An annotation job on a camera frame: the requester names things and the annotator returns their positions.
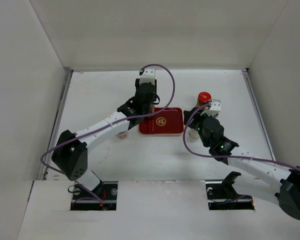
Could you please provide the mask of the small black dome cap bottle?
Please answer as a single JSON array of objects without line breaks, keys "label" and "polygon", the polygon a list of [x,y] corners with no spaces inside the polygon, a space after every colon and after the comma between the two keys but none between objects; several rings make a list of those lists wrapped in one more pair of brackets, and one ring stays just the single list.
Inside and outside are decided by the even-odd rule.
[{"label": "small black dome cap bottle", "polygon": [[192,128],[189,130],[189,136],[195,140],[200,138],[198,131]]}]

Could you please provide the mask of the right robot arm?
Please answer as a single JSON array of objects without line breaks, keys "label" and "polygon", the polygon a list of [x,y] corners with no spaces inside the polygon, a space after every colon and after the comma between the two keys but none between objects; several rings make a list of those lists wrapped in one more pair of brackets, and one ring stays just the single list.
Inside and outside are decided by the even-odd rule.
[{"label": "right robot arm", "polygon": [[219,120],[200,108],[185,110],[183,114],[185,127],[195,130],[202,145],[208,148],[207,157],[237,169],[222,181],[221,190],[226,197],[257,197],[300,220],[300,166],[254,156],[225,137]]}]

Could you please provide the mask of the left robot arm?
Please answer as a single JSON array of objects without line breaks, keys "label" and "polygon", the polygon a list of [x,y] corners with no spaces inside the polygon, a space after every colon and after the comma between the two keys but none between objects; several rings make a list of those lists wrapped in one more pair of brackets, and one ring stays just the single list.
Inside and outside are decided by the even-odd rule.
[{"label": "left robot arm", "polygon": [[81,136],[107,125],[109,127],[53,151],[53,163],[70,181],[77,181],[83,185],[90,199],[95,200],[102,195],[102,181],[89,168],[89,152],[113,136],[134,128],[145,120],[143,115],[153,112],[153,104],[158,99],[157,80],[140,77],[136,79],[135,87],[135,95],[117,111],[77,134]]}]

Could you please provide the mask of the red rectangular tray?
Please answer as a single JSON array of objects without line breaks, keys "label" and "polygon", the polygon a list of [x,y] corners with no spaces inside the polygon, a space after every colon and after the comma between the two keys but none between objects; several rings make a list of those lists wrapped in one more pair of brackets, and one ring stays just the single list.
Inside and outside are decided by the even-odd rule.
[{"label": "red rectangular tray", "polygon": [[183,111],[179,107],[167,107],[141,122],[138,130],[143,135],[181,135],[184,132]]}]

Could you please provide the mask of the red lid chili jar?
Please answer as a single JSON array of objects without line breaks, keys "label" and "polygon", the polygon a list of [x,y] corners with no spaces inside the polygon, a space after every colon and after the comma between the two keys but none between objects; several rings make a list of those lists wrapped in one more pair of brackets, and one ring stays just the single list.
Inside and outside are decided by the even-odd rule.
[{"label": "red lid chili jar", "polygon": [[196,102],[195,107],[199,108],[202,105],[207,104],[211,99],[212,99],[212,96],[210,93],[208,93],[206,91],[202,91],[197,96],[197,102]]}]

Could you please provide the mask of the small spice jar white lid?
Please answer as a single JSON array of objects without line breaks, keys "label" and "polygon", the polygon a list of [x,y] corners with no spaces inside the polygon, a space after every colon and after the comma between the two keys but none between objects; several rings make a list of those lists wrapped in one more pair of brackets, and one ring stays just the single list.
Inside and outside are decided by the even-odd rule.
[{"label": "small spice jar white lid", "polygon": [[120,132],[120,133],[118,133],[117,134],[117,137],[119,138],[119,139],[126,139],[127,137],[128,137],[128,133],[125,131],[125,132]]}]

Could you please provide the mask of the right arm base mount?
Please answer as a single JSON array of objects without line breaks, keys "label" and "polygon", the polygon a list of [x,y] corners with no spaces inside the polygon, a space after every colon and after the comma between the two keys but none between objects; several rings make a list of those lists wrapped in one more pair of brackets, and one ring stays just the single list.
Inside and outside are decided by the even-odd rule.
[{"label": "right arm base mount", "polygon": [[207,204],[211,211],[255,210],[253,198],[238,194],[233,184],[241,173],[232,171],[224,179],[205,182]]}]

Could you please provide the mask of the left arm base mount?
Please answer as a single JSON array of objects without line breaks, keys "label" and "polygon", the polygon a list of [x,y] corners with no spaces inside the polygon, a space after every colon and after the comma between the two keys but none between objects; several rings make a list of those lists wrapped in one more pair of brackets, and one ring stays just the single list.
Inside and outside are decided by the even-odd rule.
[{"label": "left arm base mount", "polygon": [[79,184],[71,185],[68,193],[72,194],[70,210],[71,211],[115,211],[117,209],[118,197],[117,181],[106,181],[94,190],[103,202],[100,202]]}]

